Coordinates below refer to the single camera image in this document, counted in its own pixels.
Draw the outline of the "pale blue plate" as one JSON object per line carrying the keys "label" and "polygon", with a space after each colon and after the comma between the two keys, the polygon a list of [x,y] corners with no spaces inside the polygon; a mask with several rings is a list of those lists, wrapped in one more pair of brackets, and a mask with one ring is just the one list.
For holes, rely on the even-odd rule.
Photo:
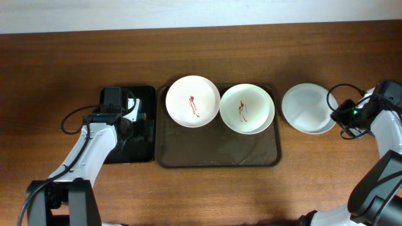
{"label": "pale blue plate", "polygon": [[323,134],[335,126],[327,103],[328,90],[313,84],[301,83],[283,96],[281,110],[286,121],[306,134]]}

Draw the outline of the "white plate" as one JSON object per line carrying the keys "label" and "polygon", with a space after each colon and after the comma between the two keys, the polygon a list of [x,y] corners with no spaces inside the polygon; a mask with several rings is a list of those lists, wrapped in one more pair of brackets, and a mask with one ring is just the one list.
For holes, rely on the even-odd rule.
{"label": "white plate", "polygon": [[274,101],[267,91],[257,85],[238,84],[222,95],[220,116],[228,128],[239,134],[257,134],[272,124]]}
{"label": "white plate", "polygon": [[182,77],[166,93],[168,115],[179,125],[196,128],[210,123],[220,109],[220,93],[207,78]]}

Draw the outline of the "orange green sponge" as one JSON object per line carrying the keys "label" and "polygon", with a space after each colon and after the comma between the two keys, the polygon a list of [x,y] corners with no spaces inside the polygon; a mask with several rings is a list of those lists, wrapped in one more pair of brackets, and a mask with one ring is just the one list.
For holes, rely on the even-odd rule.
{"label": "orange green sponge", "polygon": [[146,113],[141,114],[141,118],[142,118],[144,121],[146,121],[146,120],[147,120],[147,115],[146,115]]}

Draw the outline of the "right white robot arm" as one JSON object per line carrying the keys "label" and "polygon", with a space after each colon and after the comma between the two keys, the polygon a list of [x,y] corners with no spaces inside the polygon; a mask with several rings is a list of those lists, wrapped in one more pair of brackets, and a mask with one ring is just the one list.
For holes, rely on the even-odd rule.
{"label": "right white robot arm", "polygon": [[355,186],[349,201],[334,210],[312,211],[297,225],[401,225],[401,119],[387,100],[372,103],[379,114],[371,124],[380,160]]}

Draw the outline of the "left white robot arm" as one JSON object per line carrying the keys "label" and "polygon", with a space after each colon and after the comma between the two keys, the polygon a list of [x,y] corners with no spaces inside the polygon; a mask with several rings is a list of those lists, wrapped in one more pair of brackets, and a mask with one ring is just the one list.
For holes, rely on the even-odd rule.
{"label": "left white robot arm", "polygon": [[96,110],[85,116],[64,162],[47,179],[28,186],[17,224],[103,225],[93,191],[102,165],[116,148],[148,140],[154,131],[154,120],[144,113]]}

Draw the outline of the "small black tray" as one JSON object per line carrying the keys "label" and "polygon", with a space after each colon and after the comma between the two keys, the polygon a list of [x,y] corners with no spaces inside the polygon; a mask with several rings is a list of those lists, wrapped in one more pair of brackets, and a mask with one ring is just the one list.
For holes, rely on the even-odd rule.
{"label": "small black tray", "polygon": [[121,117],[135,121],[139,113],[146,113],[149,118],[154,119],[154,141],[147,143],[144,141],[130,141],[121,150],[121,143],[117,133],[117,123],[115,124],[117,133],[117,144],[108,154],[105,164],[129,164],[147,163],[155,157],[155,127],[156,127],[156,90],[150,85],[122,87],[128,93],[128,111],[121,114]]}

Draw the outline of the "brown plastic serving tray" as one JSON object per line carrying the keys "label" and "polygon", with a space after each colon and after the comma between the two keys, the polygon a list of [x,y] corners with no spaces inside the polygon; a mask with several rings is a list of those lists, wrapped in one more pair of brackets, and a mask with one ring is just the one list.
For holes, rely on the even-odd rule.
{"label": "brown plastic serving tray", "polygon": [[278,114],[264,131],[245,135],[228,128],[220,115],[202,127],[176,123],[166,109],[170,87],[156,93],[155,161],[163,168],[244,168],[279,164],[282,158]]}

